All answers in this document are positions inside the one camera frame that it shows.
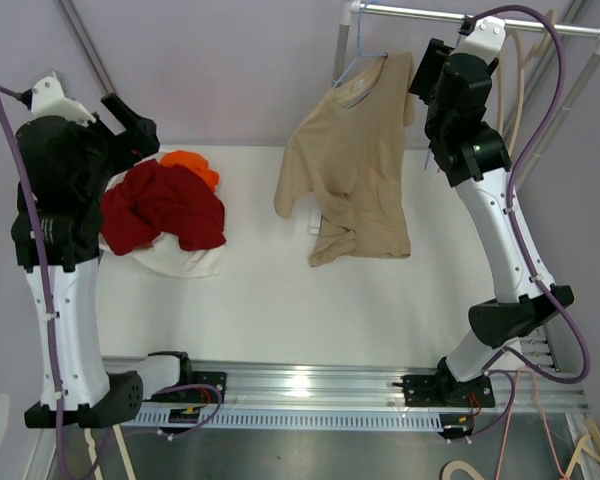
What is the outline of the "dark red t-shirt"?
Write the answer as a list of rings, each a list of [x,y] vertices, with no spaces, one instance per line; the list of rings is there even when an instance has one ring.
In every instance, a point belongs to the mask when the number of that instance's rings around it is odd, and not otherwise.
[[[101,235],[117,255],[148,247],[163,233],[175,236],[184,251],[226,243],[223,203],[201,177],[184,167],[142,162],[106,191],[100,209]]]

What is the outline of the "orange t-shirt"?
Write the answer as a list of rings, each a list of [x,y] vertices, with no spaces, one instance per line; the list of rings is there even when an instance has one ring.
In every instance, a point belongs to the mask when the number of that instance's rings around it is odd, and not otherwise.
[[[212,192],[216,192],[220,175],[211,168],[208,160],[197,152],[176,150],[165,153],[159,163],[165,167],[183,167],[199,176]]]

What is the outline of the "beige plastic hanger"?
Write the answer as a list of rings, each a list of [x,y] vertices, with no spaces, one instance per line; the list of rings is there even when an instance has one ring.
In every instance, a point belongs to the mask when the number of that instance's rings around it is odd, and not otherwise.
[[[526,70],[536,58],[546,52],[549,45],[552,43],[552,39],[548,31],[544,30],[542,39],[533,44],[531,47],[526,48],[520,34],[516,30],[509,31],[506,27],[503,27],[500,29],[500,32],[504,34],[503,43],[506,43],[508,39],[511,39],[515,48],[515,100],[513,113],[511,114],[508,124],[505,124],[505,74],[501,67],[496,70],[496,130],[501,134],[506,143],[507,151],[509,154],[511,154],[514,152],[522,121],[523,107],[525,103],[524,98],[526,93]]]

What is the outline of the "white t-shirt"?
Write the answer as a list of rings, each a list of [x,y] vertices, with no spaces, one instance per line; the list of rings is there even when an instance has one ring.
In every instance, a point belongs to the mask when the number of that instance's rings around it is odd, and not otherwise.
[[[218,276],[226,257],[222,245],[208,250],[185,251],[179,239],[171,234],[160,235],[149,247],[136,249],[131,257],[159,274],[179,279],[200,279]]]

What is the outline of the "beige t-shirt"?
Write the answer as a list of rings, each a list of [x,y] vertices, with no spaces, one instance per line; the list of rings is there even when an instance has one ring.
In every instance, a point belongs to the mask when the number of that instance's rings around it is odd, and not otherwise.
[[[409,52],[375,59],[330,89],[285,147],[273,205],[282,219],[314,195],[321,226],[308,262],[411,254],[402,206],[406,129],[414,120]]]

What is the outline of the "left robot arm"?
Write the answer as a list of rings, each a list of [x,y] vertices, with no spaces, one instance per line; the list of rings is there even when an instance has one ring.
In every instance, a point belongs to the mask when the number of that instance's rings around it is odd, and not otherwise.
[[[158,151],[156,124],[114,94],[102,102],[121,123],[118,134],[62,92],[32,88],[19,100],[31,119],[15,133],[25,176],[11,237],[36,304],[44,373],[25,425],[107,428],[133,420],[161,391],[186,400],[196,380],[186,370],[186,354],[154,353],[130,370],[110,373],[97,330],[100,202],[114,175]]]

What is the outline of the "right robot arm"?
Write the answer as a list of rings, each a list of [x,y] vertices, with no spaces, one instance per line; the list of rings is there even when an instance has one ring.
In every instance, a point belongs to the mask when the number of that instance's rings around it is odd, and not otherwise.
[[[473,220],[494,285],[493,299],[470,307],[469,333],[435,373],[403,376],[409,406],[466,407],[471,397],[494,406],[484,366],[555,317],[558,305],[574,301],[568,285],[549,279],[547,292],[535,285],[511,226],[511,159],[501,135],[483,119],[497,63],[432,39],[409,88],[428,108],[429,147]]]

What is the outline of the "beige hanger on floor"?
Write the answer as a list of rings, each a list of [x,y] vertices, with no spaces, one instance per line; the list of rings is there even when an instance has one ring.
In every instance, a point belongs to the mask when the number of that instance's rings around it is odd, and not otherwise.
[[[96,442],[92,429],[84,430],[84,440],[91,466],[85,474],[85,479],[103,479],[102,462],[107,455],[117,451],[123,471],[127,479],[136,480],[137,474],[131,459],[129,448],[121,425],[115,425],[108,429],[99,443]]]

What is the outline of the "silver clothes rack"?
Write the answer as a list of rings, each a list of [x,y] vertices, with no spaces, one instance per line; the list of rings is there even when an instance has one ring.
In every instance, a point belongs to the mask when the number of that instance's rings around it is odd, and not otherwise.
[[[600,27],[589,28],[570,24],[553,24],[547,17],[541,14],[530,13],[530,8],[514,8],[513,5],[498,7],[494,11],[469,15],[432,10],[414,9],[382,5],[377,2],[343,1],[341,7],[341,18],[339,24],[336,53],[333,68],[332,85],[341,80],[347,72],[345,56],[348,45],[349,29],[354,15],[362,14],[380,15],[397,18],[409,18],[417,20],[457,23],[460,35],[468,35],[475,29],[475,25],[481,27],[486,18],[495,18],[500,30],[505,33],[513,31],[541,32],[563,36],[593,38],[597,41],[596,54],[600,55]]]

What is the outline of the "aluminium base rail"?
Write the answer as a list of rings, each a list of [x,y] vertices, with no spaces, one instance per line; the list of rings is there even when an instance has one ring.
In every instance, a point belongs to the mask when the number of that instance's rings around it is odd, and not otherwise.
[[[429,373],[406,367],[311,366],[220,361],[192,361],[194,370],[228,374],[225,404],[232,408],[267,410],[400,411],[405,401],[393,386],[405,374]],[[502,374],[492,377],[495,408],[501,411],[510,395]],[[588,413],[584,388],[540,378],[538,400],[549,413]],[[522,375],[516,388],[514,413],[535,410],[532,381]]]

